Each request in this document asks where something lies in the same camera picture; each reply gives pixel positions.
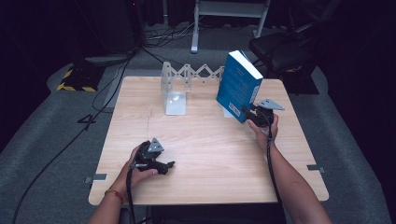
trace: floor mat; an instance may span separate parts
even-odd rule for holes
[[[301,80],[294,74],[282,76],[282,81],[288,94],[319,94],[312,77],[305,78],[300,87],[299,83]]]

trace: metal bracket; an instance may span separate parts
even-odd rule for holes
[[[164,151],[163,146],[161,146],[157,138],[153,138],[151,144],[148,147],[148,152],[161,152],[161,151]]]
[[[86,176],[84,179],[84,183],[92,184],[93,181],[105,181],[107,180],[107,174],[95,174],[93,177]]]
[[[285,107],[282,105],[277,104],[275,101],[267,98],[263,101],[259,101],[257,105],[265,108],[265,109],[275,109],[275,110],[285,110]]]
[[[215,79],[219,83],[221,81],[224,66],[213,72],[206,64],[202,65],[198,70],[193,70],[189,64],[184,64],[180,70],[176,70],[169,62],[163,63],[161,72],[161,94],[164,99],[164,107],[166,115],[185,115],[186,114],[186,92],[173,91],[173,82],[180,78],[184,82],[184,87],[191,91],[191,79],[198,78],[205,82],[209,79]]]
[[[306,165],[306,168],[308,168],[309,171],[320,171],[321,174],[326,173],[323,167],[319,167],[317,165]]]

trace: bracelet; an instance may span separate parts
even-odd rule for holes
[[[107,193],[109,193],[109,192],[111,192],[111,193],[113,193],[114,195],[116,195],[120,200],[121,200],[121,203],[125,203],[125,198],[122,196],[122,194],[120,194],[118,191],[116,191],[116,190],[114,190],[114,189],[108,189],[108,190],[106,190],[105,191],[105,195],[107,194]]]

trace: dark wall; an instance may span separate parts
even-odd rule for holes
[[[329,94],[384,190],[396,222],[395,1],[342,1],[320,68]]]
[[[139,24],[132,2],[1,1],[0,152],[50,94],[47,80],[54,72],[81,57],[134,47]]]
[[[37,1],[0,6],[0,151],[50,94],[48,77],[67,62],[48,11]]]

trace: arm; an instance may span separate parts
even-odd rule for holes
[[[110,187],[110,189],[114,189],[115,191],[119,192],[124,199],[128,199],[126,191],[126,176],[128,174],[128,168],[134,159],[134,154],[138,149],[139,147],[136,147],[132,151],[131,158],[125,162],[125,165],[122,167],[119,176]],[[134,169],[131,185],[132,187],[135,187],[141,180],[156,174],[158,174],[158,172],[154,169],[143,172]],[[111,192],[107,193],[92,214],[88,223],[119,223],[121,205],[122,202],[118,196]]]
[[[275,139],[277,134],[278,116],[274,116],[272,133]],[[247,124],[256,134],[257,142],[266,155],[267,136],[253,121]],[[332,223],[326,210],[321,205],[314,191],[305,179],[282,156],[276,147],[275,141],[271,143],[271,160],[276,179],[276,186],[280,198],[290,212],[294,223]]]

